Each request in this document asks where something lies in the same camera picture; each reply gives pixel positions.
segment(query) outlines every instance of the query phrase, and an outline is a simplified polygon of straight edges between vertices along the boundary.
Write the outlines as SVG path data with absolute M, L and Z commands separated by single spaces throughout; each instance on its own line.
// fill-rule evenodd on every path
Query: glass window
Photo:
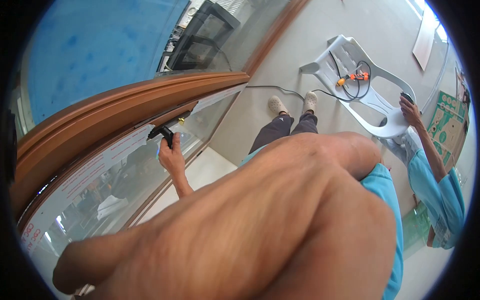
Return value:
M 194 110 L 183 124 L 170 128 L 181 133 L 180 145 L 185 158 L 210 138 L 236 95 L 197 104 L 200 110 Z M 144 143 L 152 127 L 145 125 L 137 129 L 81 166 L 61 183 L 30 220 L 22 235 L 24 245 L 54 291 L 52 272 L 70 242 L 117 232 L 168 178 L 169 174 L 158 162 L 162 135 Z M 40 240 L 29 245 L 35 232 Z
M 93 95 L 172 74 L 240 71 L 288 0 L 55 0 L 23 54 L 18 138 Z

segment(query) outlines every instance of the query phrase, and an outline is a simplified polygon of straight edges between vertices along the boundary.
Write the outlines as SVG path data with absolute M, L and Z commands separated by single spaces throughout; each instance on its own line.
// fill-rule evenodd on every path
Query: black cable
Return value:
M 330 55 L 332 56 L 332 59 L 333 59 L 333 61 L 334 61 L 334 63 L 335 63 L 335 67 L 336 67 L 336 71 L 337 71 L 338 77 L 341 78 L 340 70 L 338 69 L 338 65 L 337 65 L 337 63 L 336 63 L 335 57 L 333 56 L 333 54 L 332 54 L 330 51 L 328 51 L 328 53 L 330 53 Z M 359 96 L 359 93 L 360 93 L 360 80 L 357 80 L 358 91 L 357 91 L 357 94 L 356 94 L 355 96 L 353 96 L 353 95 L 351 95 L 349 92 L 347 92 L 346 88 L 342 85 L 343 90 L 345 91 L 345 93 L 346 93 L 349 97 L 351 97 L 351 99 L 342 99 L 342 98 L 337 97 L 337 96 L 335 96 L 335 95 L 333 95 L 333 94 L 331 94 L 331 93 L 329 93 L 329 92 L 326 92 L 326 91 L 324 91 L 324 90 L 322 90 L 322 89 L 316 89 L 316 90 L 313 90 L 312 92 L 320 91 L 320 92 L 322 92 L 322 93 L 324 93 L 324 94 L 327 94 L 327 95 L 329 95 L 329 96 L 335 97 L 335 98 L 337 98 L 338 100 L 342 100 L 342 101 L 346 101 L 346 102 L 350 102 L 350 101 L 353 101 L 353 100 L 355 100 L 355 99 L 362 99 L 363 97 L 365 97 L 365 96 L 367 95 L 368 91 L 370 90 L 370 80 L 372 79 L 372 70 L 371 70 L 371 68 L 370 68 L 370 65 L 369 65 L 366 61 L 364 61 L 364 60 L 360 60 L 360 61 L 357 63 L 357 67 L 360 66 L 361 63 L 364 63 L 364 64 L 367 65 L 367 67 L 368 67 L 368 72 L 369 72 L 369 73 L 368 73 L 368 74 L 369 74 L 369 75 L 368 75 L 369 77 L 368 77 L 368 87 L 367 87 L 367 91 L 366 91 L 363 95 Z M 302 97 L 302 95 L 300 95 L 299 93 L 297 93 L 297 92 L 295 92 L 295 91 L 291 91 L 291 90 L 284 89 L 283 87 L 278 86 L 278 85 L 248 85 L 247 87 L 249 87 L 249 88 L 252 88 L 252 87 L 274 87 L 274 88 L 278 88 L 278 89 L 280 89 L 280 90 L 282 90 L 282 91 L 284 91 L 284 92 L 294 93 L 294 94 L 296 94 L 297 96 L 299 96 L 303 101 L 305 101 L 305 99 L 304 99 L 304 98 Z
M 300 95 L 299 93 L 295 92 L 295 91 L 290 91 L 290 90 L 287 90 L 287 89 L 284 89 L 283 87 L 281 86 L 278 86 L 278 85 L 247 85 L 247 87 L 275 87 L 275 88 L 278 88 L 278 89 L 281 89 L 282 91 L 284 92 L 290 92 L 290 93 L 294 93 L 296 94 L 298 97 L 300 97 L 302 99 L 302 101 L 305 101 L 305 99 L 302 97 L 302 95 Z
M 336 63 L 335 57 L 333 56 L 332 52 L 328 51 L 328 53 L 330 53 L 330 56 L 332 57 L 333 62 L 335 63 L 336 72 L 337 72 L 337 74 L 338 74 L 338 77 L 339 77 L 339 78 L 342 78 L 342 76 L 340 75 L 340 70 L 338 69 L 338 64 Z M 357 90 L 357 94 L 356 94 L 355 96 L 353 96 L 353 95 L 351 95 L 349 92 L 347 92 L 347 89 L 342 85 L 345 94 L 347 94 L 347 95 L 351 98 L 351 99 L 349 99 L 349 100 L 341 99 L 341 98 L 339 98 L 339 97 L 337 97 L 337 96 L 334 96 L 334 95 L 332 95 L 332 94 L 326 93 L 325 91 L 322 91 L 322 90 L 319 90 L 319 91 L 324 92 L 324 93 L 326 93 L 326 94 L 328 94 L 328 95 L 331 95 L 331 96 L 333 96 L 333 97 L 335 97 L 335 98 L 337 98 L 337 99 L 340 99 L 340 100 L 343 100 L 343 101 L 347 101 L 347 102 L 352 101 L 352 100 L 355 100 L 355 99 L 362 99 L 363 97 L 365 97 L 365 96 L 368 94 L 368 91 L 370 91 L 370 80 L 372 79 L 372 69 L 370 68 L 370 65 L 369 65 L 366 61 L 364 61 L 364 60 L 360 60 L 360 61 L 357 63 L 357 68 L 360 66 L 361 63 L 364 63 L 364 64 L 367 65 L 367 67 L 368 67 L 368 76 L 369 76 L 369 77 L 368 77 L 368 87 L 367 87 L 367 90 L 365 91 L 365 93 L 364 93 L 363 95 L 359 96 L 359 93 L 360 93 L 360 80 L 357 80 L 358 90 Z

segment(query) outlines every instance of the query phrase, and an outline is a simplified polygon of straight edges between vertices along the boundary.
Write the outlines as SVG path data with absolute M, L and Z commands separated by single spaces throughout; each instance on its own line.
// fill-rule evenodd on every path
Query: label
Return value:
M 109 170 L 141 145 L 146 144 L 148 134 L 155 126 L 145 125 L 109 146 L 93 157 L 68 177 L 38 208 L 22 232 L 21 242 L 29 256 L 32 256 L 41 237 L 50 228 L 55 218 L 100 174 Z
M 229 89 L 226 89 L 225 91 L 221 91 L 221 92 L 218 92 L 218 93 L 215 93 L 213 95 L 210 95 L 210 96 L 207 96 L 207 97 L 203 97 L 202 99 L 200 99 L 197 103 L 197 105 L 195 105 L 195 107 L 193 108 L 191 114 L 193 115 L 194 113 L 196 113 L 197 111 L 200 111 L 202 109 L 204 109 L 205 107 L 208 107 L 212 104 L 215 104 L 217 103 L 218 101 L 222 100 L 222 99 L 225 99 L 226 97 L 228 96 L 231 96 L 233 94 L 236 94 L 238 92 L 241 92 L 245 89 L 245 87 L 247 86 L 247 84 L 240 84 L 240 85 L 237 85 L 237 86 L 234 86 L 234 87 L 231 87 Z

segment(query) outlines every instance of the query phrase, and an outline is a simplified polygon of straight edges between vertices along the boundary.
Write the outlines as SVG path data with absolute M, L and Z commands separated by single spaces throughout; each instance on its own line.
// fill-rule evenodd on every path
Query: brown frame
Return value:
M 10 188 L 13 215 L 17 221 L 22 217 L 18 227 L 22 228 L 24 222 L 35 213 L 49 195 L 48 191 L 54 190 L 52 184 L 41 197 L 34 198 L 38 189 L 55 172 L 61 173 L 56 180 L 61 181 L 61 178 L 71 174 L 79 164 L 104 149 L 107 144 L 131 132 L 133 125 L 179 104 L 192 103 L 193 99 L 218 89 L 248 82 L 308 2 L 309 0 L 291 0 L 287 4 L 247 61 L 243 72 L 184 74 L 126 85 L 80 101 L 33 128 L 19 142 L 15 184 Z M 235 100 L 229 105 L 212 135 L 200 149 L 209 144 L 234 102 Z M 163 122 L 163 116 L 156 120 Z
M 190 101 L 179 108 L 171 110 L 165 114 L 162 114 L 158 118 L 150 120 L 146 122 L 146 124 L 153 124 L 155 126 L 159 126 L 175 116 L 178 116 L 186 111 L 191 111 L 193 107 L 198 103 L 198 100 Z M 84 164 L 88 162 L 92 157 L 98 155 L 102 151 L 108 148 L 109 145 L 115 143 L 118 140 L 121 140 L 125 136 L 129 135 L 131 132 L 135 131 L 136 128 L 129 128 L 126 131 L 123 130 L 122 133 L 117 134 L 116 132 L 113 134 L 113 138 L 106 138 L 103 141 L 100 141 L 91 149 L 87 149 L 82 153 L 82 159 L 76 160 L 74 163 L 70 164 L 66 169 L 60 171 L 60 175 L 53 181 L 52 184 L 49 184 L 48 188 L 44 190 L 43 193 L 38 195 L 28 206 L 25 213 L 21 216 L 18 222 L 18 228 L 23 230 L 24 227 L 28 224 L 31 217 L 36 213 L 38 208 L 43 204 L 43 202 L 50 197 L 50 195 L 58 188 L 60 185 L 66 180 L 70 175 L 76 172 L 79 168 L 81 168 Z
M 15 183 L 10 188 L 15 219 L 19 220 L 38 189 L 55 172 L 89 147 L 98 146 L 98 141 L 249 78 L 243 72 L 212 72 L 153 79 L 95 95 L 48 118 L 18 145 Z

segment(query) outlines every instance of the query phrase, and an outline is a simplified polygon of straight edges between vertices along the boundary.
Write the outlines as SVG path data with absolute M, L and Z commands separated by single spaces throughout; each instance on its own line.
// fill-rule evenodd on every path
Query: hand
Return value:
M 185 159 L 180 149 L 180 132 L 173 135 L 172 148 L 168 147 L 165 138 L 160 142 L 160 151 L 158 152 L 160 164 L 167 169 L 172 177 L 185 174 Z
M 407 122 L 417 128 L 418 126 L 423 126 L 420 118 L 419 108 L 416 104 L 410 103 L 404 97 L 400 96 L 400 109 L 403 112 L 403 116 Z

